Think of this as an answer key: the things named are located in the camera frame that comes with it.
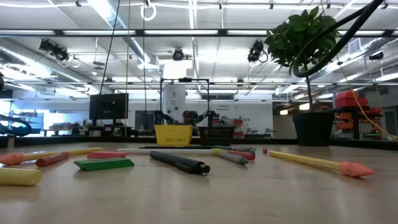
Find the table leg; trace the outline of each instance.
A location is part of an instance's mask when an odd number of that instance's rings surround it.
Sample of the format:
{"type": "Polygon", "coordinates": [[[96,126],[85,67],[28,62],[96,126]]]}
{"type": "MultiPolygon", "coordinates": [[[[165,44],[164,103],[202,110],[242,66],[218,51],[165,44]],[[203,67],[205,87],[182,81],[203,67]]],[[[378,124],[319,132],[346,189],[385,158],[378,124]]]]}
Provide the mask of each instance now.
{"type": "Polygon", "coordinates": [[[354,123],[354,139],[359,139],[358,110],[354,110],[352,113],[353,113],[353,123],[354,123]]]}

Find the orange pencil tip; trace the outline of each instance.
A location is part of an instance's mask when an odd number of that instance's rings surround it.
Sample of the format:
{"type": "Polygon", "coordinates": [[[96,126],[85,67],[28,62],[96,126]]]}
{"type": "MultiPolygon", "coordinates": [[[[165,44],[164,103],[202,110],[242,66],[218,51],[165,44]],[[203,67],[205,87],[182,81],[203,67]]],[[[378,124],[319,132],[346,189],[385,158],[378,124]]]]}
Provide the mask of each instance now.
{"type": "Polygon", "coordinates": [[[363,177],[374,174],[374,170],[357,162],[341,162],[339,168],[340,172],[350,177],[363,177]]]}
{"type": "Polygon", "coordinates": [[[22,153],[10,153],[0,156],[0,163],[5,165],[15,165],[24,162],[24,155],[22,153]]]}

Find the red marker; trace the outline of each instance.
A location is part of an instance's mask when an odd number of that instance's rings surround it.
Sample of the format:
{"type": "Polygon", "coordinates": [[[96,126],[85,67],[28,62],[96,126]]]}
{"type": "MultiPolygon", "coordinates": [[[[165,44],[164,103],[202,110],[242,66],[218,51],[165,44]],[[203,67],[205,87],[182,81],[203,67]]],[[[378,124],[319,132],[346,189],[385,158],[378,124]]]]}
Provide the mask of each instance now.
{"type": "Polygon", "coordinates": [[[128,152],[91,152],[87,155],[89,159],[109,159],[109,158],[125,158],[129,153],[128,152]]]}
{"type": "Polygon", "coordinates": [[[253,153],[239,152],[239,151],[232,151],[232,150],[227,150],[227,151],[230,154],[241,156],[243,158],[246,158],[247,160],[254,160],[256,158],[256,155],[253,153]]]}
{"type": "Polygon", "coordinates": [[[62,159],[65,159],[66,157],[69,156],[69,152],[61,152],[59,154],[55,154],[52,156],[47,156],[42,159],[37,159],[36,160],[36,165],[38,167],[46,167],[50,164],[53,164],[54,162],[61,161],[62,159]]]}

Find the black plant pot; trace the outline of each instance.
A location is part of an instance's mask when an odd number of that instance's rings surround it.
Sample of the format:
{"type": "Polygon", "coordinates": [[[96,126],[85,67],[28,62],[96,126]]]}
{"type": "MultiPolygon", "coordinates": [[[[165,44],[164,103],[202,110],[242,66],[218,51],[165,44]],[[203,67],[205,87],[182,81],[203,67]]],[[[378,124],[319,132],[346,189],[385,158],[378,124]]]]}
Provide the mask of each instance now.
{"type": "Polygon", "coordinates": [[[301,146],[329,146],[333,113],[293,114],[297,141],[301,146]]]}

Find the black basket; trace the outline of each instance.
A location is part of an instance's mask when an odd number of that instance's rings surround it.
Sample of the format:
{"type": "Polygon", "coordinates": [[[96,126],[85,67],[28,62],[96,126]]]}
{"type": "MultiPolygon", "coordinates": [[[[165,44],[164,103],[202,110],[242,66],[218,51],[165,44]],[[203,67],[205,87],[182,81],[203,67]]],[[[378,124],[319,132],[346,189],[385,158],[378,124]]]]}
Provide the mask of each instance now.
{"type": "Polygon", "coordinates": [[[234,138],[235,127],[199,127],[200,144],[204,146],[229,146],[234,138]]]}

